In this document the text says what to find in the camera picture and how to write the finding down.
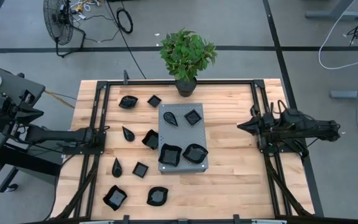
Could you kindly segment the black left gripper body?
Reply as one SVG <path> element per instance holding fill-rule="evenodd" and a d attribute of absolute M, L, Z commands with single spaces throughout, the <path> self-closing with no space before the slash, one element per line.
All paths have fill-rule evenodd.
<path fill-rule="evenodd" d="M 16 122 L 19 106 L 7 95 L 0 96 L 0 124 Z"/>

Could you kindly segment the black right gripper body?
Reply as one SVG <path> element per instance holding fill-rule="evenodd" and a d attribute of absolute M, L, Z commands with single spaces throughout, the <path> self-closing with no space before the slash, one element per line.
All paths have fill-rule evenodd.
<path fill-rule="evenodd" d="M 302 138 L 303 113 L 295 109 L 285 109 L 274 118 L 269 111 L 258 113 L 258 146 L 268 146 L 287 139 Z"/>

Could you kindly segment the small black square plate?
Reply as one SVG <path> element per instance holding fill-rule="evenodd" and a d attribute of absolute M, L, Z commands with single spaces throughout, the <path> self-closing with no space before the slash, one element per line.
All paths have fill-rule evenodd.
<path fill-rule="evenodd" d="M 153 108 L 156 108 L 160 104 L 161 101 L 162 100 L 158 96 L 152 95 L 147 102 L 150 106 L 152 106 Z"/>
<path fill-rule="evenodd" d="M 132 173 L 140 178 L 144 178 L 144 176 L 146 175 L 147 173 L 147 170 L 148 170 L 148 166 L 141 163 L 141 162 L 137 162 L 137 164 L 135 165 Z"/>
<path fill-rule="evenodd" d="M 202 120 L 202 117 L 195 109 L 185 114 L 184 117 L 189 122 L 190 125 L 195 125 L 198 121 Z"/>

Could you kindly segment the black leaf-shaped plate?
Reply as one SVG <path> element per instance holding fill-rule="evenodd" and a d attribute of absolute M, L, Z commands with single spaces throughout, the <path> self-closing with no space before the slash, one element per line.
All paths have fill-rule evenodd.
<path fill-rule="evenodd" d="M 188 145 L 184 153 L 182 154 L 182 156 L 186 160 L 194 164 L 202 163 L 207 155 L 208 155 L 208 150 L 203 146 L 200 146 L 199 144 Z"/>
<path fill-rule="evenodd" d="M 138 98 L 131 95 L 123 96 L 119 102 L 119 107 L 125 110 L 131 110 L 136 106 Z"/>
<path fill-rule="evenodd" d="M 165 204 L 168 197 L 168 189 L 165 187 L 153 187 L 149 190 L 147 204 L 159 207 Z"/>

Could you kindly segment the black teardrop plate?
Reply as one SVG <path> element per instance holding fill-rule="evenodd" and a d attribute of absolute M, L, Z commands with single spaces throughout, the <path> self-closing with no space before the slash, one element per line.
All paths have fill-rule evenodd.
<path fill-rule="evenodd" d="M 178 126 L 177 119 L 172 112 L 169 111 L 165 112 L 163 114 L 163 119 L 171 125 Z"/>
<path fill-rule="evenodd" d="M 122 175 L 122 166 L 118 158 L 114 160 L 111 173 L 115 178 L 119 178 Z"/>
<path fill-rule="evenodd" d="M 135 139 L 135 134 L 134 134 L 131 130 L 129 130 L 129 129 L 127 129 L 127 128 L 125 128 L 125 127 L 123 126 L 123 127 L 122 127 L 122 132 L 123 132 L 123 135 L 124 135 L 124 139 L 125 139 L 126 141 L 128 141 L 128 142 L 134 141 L 134 139 Z"/>

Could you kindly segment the black wavy square plate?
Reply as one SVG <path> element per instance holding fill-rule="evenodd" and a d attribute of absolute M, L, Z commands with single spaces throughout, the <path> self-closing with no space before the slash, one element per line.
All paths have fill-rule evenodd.
<path fill-rule="evenodd" d="M 114 211 L 118 210 L 127 198 L 125 191 L 118 186 L 112 186 L 108 193 L 103 197 L 103 202 Z"/>
<path fill-rule="evenodd" d="M 158 148 L 158 133 L 153 129 L 149 130 L 143 138 L 142 143 L 151 148 L 151 150 L 156 150 Z"/>
<path fill-rule="evenodd" d="M 180 162 L 182 148 L 164 144 L 158 158 L 159 163 L 176 167 Z"/>

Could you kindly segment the black side table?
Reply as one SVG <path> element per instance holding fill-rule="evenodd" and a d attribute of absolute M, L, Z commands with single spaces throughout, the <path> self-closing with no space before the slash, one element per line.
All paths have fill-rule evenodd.
<path fill-rule="evenodd" d="M 0 93 L 5 93 L 16 104 L 20 103 L 19 96 L 26 90 L 35 96 L 35 101 L 39 100 L 45 90 L 43 85 L 18 77 L 1 68 L 0 77 L 2 78 Z M 54 176 L 60 173 L 60 165 L 35 157 L 25 149 L 9 144 L 7 137 L 0 133 L 0 171 L 5 165 Z"/>

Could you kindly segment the grey perforated metal shelf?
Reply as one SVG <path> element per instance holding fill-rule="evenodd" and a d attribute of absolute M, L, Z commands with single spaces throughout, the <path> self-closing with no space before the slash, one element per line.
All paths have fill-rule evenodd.
<path fill-rule="evenodd" d="M 184 115 L 195 109 L 202 117 L 195 125 L 190 125 Z M 178 126 L 171 125 L 163 119 L 165 112 L 172 112 Z M 190 144 L 199 144 L 207 148 L 206 131 L 204 125 L 204 111 L 201 103 L 187 104 L 161 104 L 158 107 L 158 152 L 164 144 L 174 145 L 182 148 L 183 151 Z M 202 173 L 209 168 L 208 157 L 200 164 L 194 164 L 180 156 L 179 164 L 174 167 L 158 163 L 158 169 L 161 174 L 190 174 Z"/>

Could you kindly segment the black floor fan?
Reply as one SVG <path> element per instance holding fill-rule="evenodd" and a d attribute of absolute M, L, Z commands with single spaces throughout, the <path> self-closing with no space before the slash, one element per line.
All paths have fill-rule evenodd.
<path fill-rule="evenodd" d="M 61 58 L 79 52 L 84 46 L 86 37 L 84 30 L 74 26 L 73 10 L 71 9 L 70 3 L 70 0 L 43 0 L 45 26 L 49 36 L 55 42 L 56 54 Z M 61 54 L 59 52 L 59 46 L 66 45 L 71 41 L 74 30 L 82 33 L 80 46 L 67 53 Z"/>

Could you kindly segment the green potted plant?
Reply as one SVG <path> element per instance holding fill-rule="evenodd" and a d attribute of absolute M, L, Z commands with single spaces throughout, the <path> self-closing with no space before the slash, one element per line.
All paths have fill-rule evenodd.
<path fill-rule="evenodd" d="M 174 78 L 179 95 L 191 96 L 198 83 L 198 73 L 216 62 L 216 44 L 186 29 L 167 34 L 161 44 L 160 58 Z"/>

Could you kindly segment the black aluminium table frame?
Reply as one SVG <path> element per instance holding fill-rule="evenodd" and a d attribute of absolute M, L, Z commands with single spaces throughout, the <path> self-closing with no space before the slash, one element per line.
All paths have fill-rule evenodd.
<path fill-rule="evenodd" d="M 123 96 L 138 98 L 131 110 L 119 107 Z M 206 125 L 209 168 L 203 174 L 161 174 L 157 152 L 142 143 L 146 133 L 158 128 L 158 111 L 148 104 L 152 95 L 162 103 L 201 103 Z M 237 128 L 250 118 L 253 105 L 248 79 L 201 80 L 193 94 L 182 97 L 173 80 L 131 80 L 128 85 L 114 81 L 109 93 L 101 94 L 107 106 L 98 104 L 106 114 L 106 148 L 99 160 L 91 219 L 114 220 L 124 217 L 129 223 L 211 224 L 232 223 L 238 215 L 242 223 L 251 219 L 273 218 L 273 205 L 264 158 L 253 136 Z M 124 139 L 122 127 L 135 139 Z M 115 158 L 122 175 L 111 171 Z M 137 162 L 147 165 L 144 178 L 132 173 Z M 125 191 L 127 198 L 114 211 L 103 202 L 112 186 Z M 167 201 L 155 207 L 147 204 L 153 187 L 168 189 Z"/>

